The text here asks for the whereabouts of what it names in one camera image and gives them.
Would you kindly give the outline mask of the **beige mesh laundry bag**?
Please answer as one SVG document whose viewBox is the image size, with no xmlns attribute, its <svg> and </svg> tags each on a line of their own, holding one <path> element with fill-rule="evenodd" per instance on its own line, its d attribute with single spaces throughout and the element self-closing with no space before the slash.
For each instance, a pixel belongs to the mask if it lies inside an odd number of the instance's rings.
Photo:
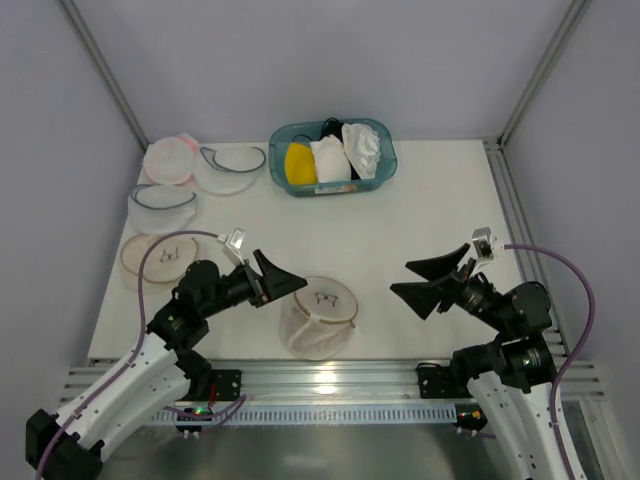
<svg viewBox="0 0 640 480">
<path fill-rule="evenodd" d="M 308 276 L 306 281 L 304 288 L 283 301 L 280 341 L 299 358 L 327 360 L 348 344 L 359 304 L 352 291 L 337 280 Z"/>
</svg>

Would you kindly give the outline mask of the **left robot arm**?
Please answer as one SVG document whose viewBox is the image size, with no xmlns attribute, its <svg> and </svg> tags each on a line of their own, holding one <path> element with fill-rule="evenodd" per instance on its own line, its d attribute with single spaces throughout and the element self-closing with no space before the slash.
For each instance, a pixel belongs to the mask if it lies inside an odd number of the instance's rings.
<svg viewBox="0 0 640 480">
<path fill-rule="evenodd" d="M 111 453 L 159 410 L 207 394 L 211 363 L 195 352 L 209 318 L 243 302 L 260 308 L 304 287 L 304 278 L 269 261 L 242 262 L 227 275 L 216 263 L 192 263 L 130 352 L 81 395 L 54 413 L 43 409 L 26 424 L 26 461 L 38 479 L 94 479 Z"/>
</svg>

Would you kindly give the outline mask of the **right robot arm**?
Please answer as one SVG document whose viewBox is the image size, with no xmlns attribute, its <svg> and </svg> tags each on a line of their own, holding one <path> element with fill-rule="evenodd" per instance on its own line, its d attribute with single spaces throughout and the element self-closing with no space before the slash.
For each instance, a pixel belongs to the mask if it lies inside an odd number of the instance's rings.
<svg viewBox="0 0 640 480">
<path fill-rule="evenodd" d="M 452 253 L 406 263 L 420 281 L 390 289 L 421 319 L 457 306 L 495 330 L 494 339 L 452 354 L 456 386 L 478 403 L 514 479 L 585 476 L 561 406 L 557 370 L 544 332 L 551 301 L 539 282 L 499 292 L 483 269 L 503 247 L 477 236 Z"/>
</svg>

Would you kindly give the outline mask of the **white grey-trim laundry bag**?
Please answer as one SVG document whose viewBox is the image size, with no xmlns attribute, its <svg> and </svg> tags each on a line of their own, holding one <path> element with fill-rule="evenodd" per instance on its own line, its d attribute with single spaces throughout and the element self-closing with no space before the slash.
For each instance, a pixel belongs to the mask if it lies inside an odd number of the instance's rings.
<svg viewBox="0 0 640 480">
<path fill-rule="evenodd" d="M 206 193 L 233 195 L 256 182 L 266 161 L 266 154 L 259 147 L 202 145 L 193 163 L 192 176 Z"/>
</svg>

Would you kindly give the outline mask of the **yellow bra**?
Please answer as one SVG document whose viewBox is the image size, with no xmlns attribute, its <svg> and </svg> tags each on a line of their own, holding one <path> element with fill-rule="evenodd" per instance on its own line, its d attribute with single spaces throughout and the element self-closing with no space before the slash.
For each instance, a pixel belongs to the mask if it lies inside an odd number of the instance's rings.
<svg viewBox="0 0 640 480">
<path fill-rule="evenodd" d="M 287 149 L 284 169 L 292 185 L 310 185 L 317 182 L 315 159 L 310 147 L 293 142 Z"/>
</svg>

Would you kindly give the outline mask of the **white blue-trim laundry bag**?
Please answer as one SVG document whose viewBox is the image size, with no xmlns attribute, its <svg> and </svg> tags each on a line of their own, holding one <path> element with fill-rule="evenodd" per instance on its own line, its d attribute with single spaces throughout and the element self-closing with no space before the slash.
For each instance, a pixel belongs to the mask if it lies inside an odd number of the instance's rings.
<svg viewBox="0 0 640 480">
<path fill-rule="evenodd" d="M 128 197 L 133 228 L 143 234 L 163 235 L 184 229 L 196 215 L 197 194 L 176 185 L 136 185 Z"/>
</svg>

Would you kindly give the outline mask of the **white folded bra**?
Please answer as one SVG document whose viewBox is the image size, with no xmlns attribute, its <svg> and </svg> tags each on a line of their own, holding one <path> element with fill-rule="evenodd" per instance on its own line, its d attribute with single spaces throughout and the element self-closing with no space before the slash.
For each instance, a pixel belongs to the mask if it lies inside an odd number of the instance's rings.
<svg viewBox="0 0 640 480">
<path fill-rule="evenodd" d="M 315 159 L 317 179 L 320 183 L 348 181 L 351 179 L 350 162 L 342 142 L 334 135 L 310 143 Z"/>
</svg>

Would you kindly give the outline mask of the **pink mesh laundry bag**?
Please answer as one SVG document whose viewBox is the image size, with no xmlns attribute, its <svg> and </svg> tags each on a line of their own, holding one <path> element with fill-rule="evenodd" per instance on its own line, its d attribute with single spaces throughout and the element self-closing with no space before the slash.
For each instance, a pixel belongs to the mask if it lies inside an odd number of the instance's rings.
<svg viewBox="0 0 640 480">
<path fill-rule="evenodd" d="M 193 163 L 199 143 L 182 133 L 150 144 L 142 160 L 149 180 L 159 185 L 183 185 L 192 178 Z"/>
</svg>

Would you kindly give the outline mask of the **white lace bra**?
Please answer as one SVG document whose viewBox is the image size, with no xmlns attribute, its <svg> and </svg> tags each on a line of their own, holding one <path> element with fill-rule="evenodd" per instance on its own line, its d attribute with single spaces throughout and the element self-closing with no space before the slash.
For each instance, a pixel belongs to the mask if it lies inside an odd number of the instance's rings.
<svg viewBox="0 0 640 480">
<path fill-rule="evenodd" d="M 358 176 L 373 179 L 381 159 L 380 138 L 370 126 L 355 123 L 341 127 L 344 152 Z"/>
</svg>

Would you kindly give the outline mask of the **black bra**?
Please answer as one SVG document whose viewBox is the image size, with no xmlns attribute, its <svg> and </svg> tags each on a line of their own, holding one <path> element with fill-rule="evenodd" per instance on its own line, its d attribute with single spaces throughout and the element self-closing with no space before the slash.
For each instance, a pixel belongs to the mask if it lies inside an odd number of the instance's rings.
<svg viewBox="0 0 640 480">
<path fill-rule="evenodd" d="M 329 136 L 329 135 L 334 135 L 335 137 L 337 137 L 341 142 L 342 142 L 342 132 L 341 132 L 341 127 L 344 123 L 339 121 L 336 118 L 329 118 L 327 119 L 324 124 L 321 127 L 321 133 L 320 133 L 320 139 Z M 311 138 L 307 135 L 296 135 L 294 137 L 294 141 L 296 143 L 300 143 L 303 145 L 306 145 L 308 147 L 310 147 L 310 143 L 312 142 Z M 350 167 L 351 167 L 351 179 L 350 180 L 359 180 L 360 177 L 358 176 L 358 174 L 356 173 L 356 171 L 354 170 L 354 168 L 351 166 L 350 163 Z"/>
</svg>

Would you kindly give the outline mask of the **teal plastic basket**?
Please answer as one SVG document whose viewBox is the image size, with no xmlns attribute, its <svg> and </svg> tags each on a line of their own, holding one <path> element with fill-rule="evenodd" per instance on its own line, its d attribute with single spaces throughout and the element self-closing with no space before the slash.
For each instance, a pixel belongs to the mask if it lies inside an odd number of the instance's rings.
<svg viewBox="0 0 640 480">
<path fill-rule="evenodd" d="M 291 124 L 272 134 L 271 178 L 295 197 L 372 191 L 396 173 L 392 136 L 367 118 Z"/>
</svg>

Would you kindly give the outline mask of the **right side aluminium rail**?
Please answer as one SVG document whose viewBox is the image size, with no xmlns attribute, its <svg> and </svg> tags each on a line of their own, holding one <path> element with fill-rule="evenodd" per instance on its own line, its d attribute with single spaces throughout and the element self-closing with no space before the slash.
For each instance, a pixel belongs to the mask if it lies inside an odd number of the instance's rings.
<svg viewBox="0 0 640 480">
<path fill-rule="evenodd" d="M 509 232 L 508 243 L 532 245 L 533 237 L 516 184 L 507 164 L 506 154 L 497 139 L 483 140 L 482 143 Z M 551 291 L 542 261 L 536 252 L 516 250 L 513 255 L 524 280 L 540 282 L 548 291 Z M 568 356 L 569 349 L 559 327 L 554 306 L 551 306 L 551 319 L 552 327 L 544 333 L 544 338 L 556 363 L 559 363 Z"/>
</svg>

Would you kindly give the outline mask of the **aluminium mounting rail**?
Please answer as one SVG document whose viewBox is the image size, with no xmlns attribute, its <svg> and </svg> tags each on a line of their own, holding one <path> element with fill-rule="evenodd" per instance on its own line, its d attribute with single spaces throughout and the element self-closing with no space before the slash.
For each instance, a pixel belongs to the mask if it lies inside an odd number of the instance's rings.
<svg viewBox="0 0 640 480">
<path fill-rule="evenodd" d="M 211 360 L 216 370 L 239 370 L 240 389 L 254 404 L 417 403 L 421 390 L 435 390 L 430 380 L 448 373 L 436 361 L 420 360 Z M 115 365 L 93 360 L 71 367 L 64 381 L 62 405 L 84 392 Z M 601 400 L 604 388 L 592 362 L 578 361 L 561 380 L 562 399 Z"/>
</svg>

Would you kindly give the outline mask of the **frame post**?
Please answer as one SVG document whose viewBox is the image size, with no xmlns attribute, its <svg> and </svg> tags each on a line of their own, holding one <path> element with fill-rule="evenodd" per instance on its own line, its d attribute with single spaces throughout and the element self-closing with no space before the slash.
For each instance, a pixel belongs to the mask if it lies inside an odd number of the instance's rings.
<svg viewBox="0 0 640 480">
<path fill-rule="evenodd" d="M 60 0 L 57 4 L 130 133 L 140 148 L 145 150 L 149 140 L 76 2 Z"/>
<path fill-rule="evenodd" d="M 512 140 L 591 4 L 591 0 L 572 0 L 569 2 L 498 138 L 501 149 L 505 149 Z"/>
</svg>

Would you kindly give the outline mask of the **left frame post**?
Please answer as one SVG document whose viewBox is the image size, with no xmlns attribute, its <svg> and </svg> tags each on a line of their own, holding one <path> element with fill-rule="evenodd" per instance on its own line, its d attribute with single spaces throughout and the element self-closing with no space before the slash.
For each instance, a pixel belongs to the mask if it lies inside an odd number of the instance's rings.
<svg viewBox="0 0 640 480">
<path fill-rule="evenodd" d="M 145 150 L 149 140 L 76 2 L 60 0 L 57 4 L 130 133 L 140 148 Z"/>
</svg>

